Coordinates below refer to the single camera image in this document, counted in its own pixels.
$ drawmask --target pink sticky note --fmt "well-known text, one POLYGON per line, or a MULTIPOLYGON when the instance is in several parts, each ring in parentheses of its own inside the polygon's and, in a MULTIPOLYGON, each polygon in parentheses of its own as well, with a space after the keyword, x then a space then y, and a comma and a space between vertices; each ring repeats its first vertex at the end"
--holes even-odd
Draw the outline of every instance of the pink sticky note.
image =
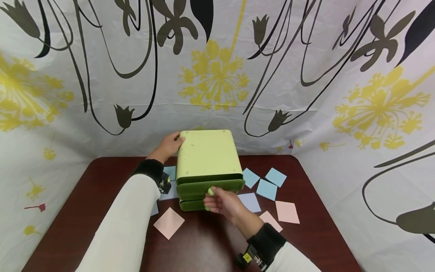
POLYGON ((264 214, 260 215, 261 220, 263 220, 264 223, 269 223, 276 229, 277 232, 282 231, 282 227, 276 222, 276 220, 273 218, 273 216, 266 211, 264 214))
POLYGON ((279 221, 300 224, 294 203, 275 201, 275 204, 279 221))
POLYGON ((178 215, 173 209, 169 208, 155 223, 154 227, 160 231, 166 239, 170 239, 172 235, 181 227, 184 219, 178 215))

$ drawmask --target hand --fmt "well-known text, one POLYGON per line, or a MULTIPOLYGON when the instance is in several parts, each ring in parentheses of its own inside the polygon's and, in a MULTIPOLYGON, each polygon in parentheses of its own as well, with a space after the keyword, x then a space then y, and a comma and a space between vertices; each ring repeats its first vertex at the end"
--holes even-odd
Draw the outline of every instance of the hand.
POLYGON ((206 209, 208 207, 211 212, 224 215, 234 225, 237 224, 242 213, 249 212, 235 193, 214 186, 211 189, 215 195, 206 194, 204 199, 206 209))
POLYGON ((215 195, 205 194, 204 205, 206 209, 224 215, 236 225, 245 239, 248 240, 263 227, 263 220, 249 211, 235 193, 214 186, 211 189, 215 195))
POLYGON ((180 146, 184 143, 186 138, 181 137, 180 132, 174 132, 169 135, 167 135, 165 138, 163 138, 160 145, 154 149, 153 152, 147 157, 147 159, 154 159, 162 164, 172 155, 177 153, 180 146))

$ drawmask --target blue sticky note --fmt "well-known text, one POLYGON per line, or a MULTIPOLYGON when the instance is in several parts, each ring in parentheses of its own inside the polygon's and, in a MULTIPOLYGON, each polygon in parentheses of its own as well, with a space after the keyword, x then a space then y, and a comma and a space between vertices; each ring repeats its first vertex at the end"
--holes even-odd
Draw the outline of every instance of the blue sticky note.
POLYGON ((260 177, 248 168, 245 168, 245 170, 243 170, 243 179, 245 180, 245 185, 252 189, 252 187, 255 185, 255 183, 257 183, 260 177))
POLYGON ((271 184, 270 182, 265 181, 264 179, 260 179, 260 182, 258 183, 258 187, 257 187, 258 195, 261 195, 262 197, 275 201, 276 190, 278 190, 278 187, 275 184, 271 184))
POLYGON ((281 188, 286 178, 287 178, 286 175, 276 170, 275 168, 271 168, 269 170, 269 173, 265 177, 265 179, 277 185, 279 188, 281 188))
POLYGON ((243 205, 251 212, 261 212, 260 205, 258 204, 257 197, 254 193, 238 195, 243 205))
POLYGON ((163 172, 169 175, 170 181, 173 181, 176 179, 175 175, 177 173, 177 167, 176 166, 166 166, 163 169, 163 172))
POLYGON ((153 209, 151 211, 151 216, 156 215, 159 213, 159 208, 157 207, 157 202, 154 203, 153 209))
POLYGON ((160 198, 159 200, 168 200, 168 199, 174 199, 174 198, 178 198, 178 193, 177 193, 177 182, 176 181, 171 181, 171 189, 169 190, 168 194, 160 194, 160 198))

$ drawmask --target white sleeve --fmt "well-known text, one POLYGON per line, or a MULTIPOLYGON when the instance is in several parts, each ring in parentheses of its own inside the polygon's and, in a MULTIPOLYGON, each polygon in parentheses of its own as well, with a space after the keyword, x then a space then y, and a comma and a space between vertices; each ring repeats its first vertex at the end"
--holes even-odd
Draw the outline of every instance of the white sleeve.
POLYGON ((267 272, 321 272, 304 254, 289 242, 278 251, 267 272))
POLYGON ((159 197, 153 179, 132 176, 95 232, 76 272, 139 271, 151 210, 159 197))

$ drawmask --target dark red table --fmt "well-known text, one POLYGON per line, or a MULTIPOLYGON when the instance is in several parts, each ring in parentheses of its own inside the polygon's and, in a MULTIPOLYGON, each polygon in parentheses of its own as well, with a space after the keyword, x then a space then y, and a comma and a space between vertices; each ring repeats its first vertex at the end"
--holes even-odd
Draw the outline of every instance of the dark red table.
MULTIPOLYGON (((99 158, 89 164, 59 214, 54 219, 23 272, 74 271, 113 200, 137 164, 144 158, 99 158)), ((170 158, 166 165, 175 165, 170 158)), ((296 204, 300 225, 279 222, 281 234, 322 272, 361 271, 340 232, 296 158, 286 155, 241 156, 242 169, 264 177, 271 167, 288 176, 276 200, 296 204)), ((255 192, 245 187, 241 193, 255 192)), ((257 196, 261 210, 277 219, 273 201, 257 196)), ((158 202, 160 213, 152 216, 141 271, 239 271, 234 257, 247 243, 224 217, 210 212, 182 212, 178 199, 158 202), (185 222, 167 240, 153 224, 169 208, 185 222)), ((251 264, 247 271, 260 271, 251 264)))

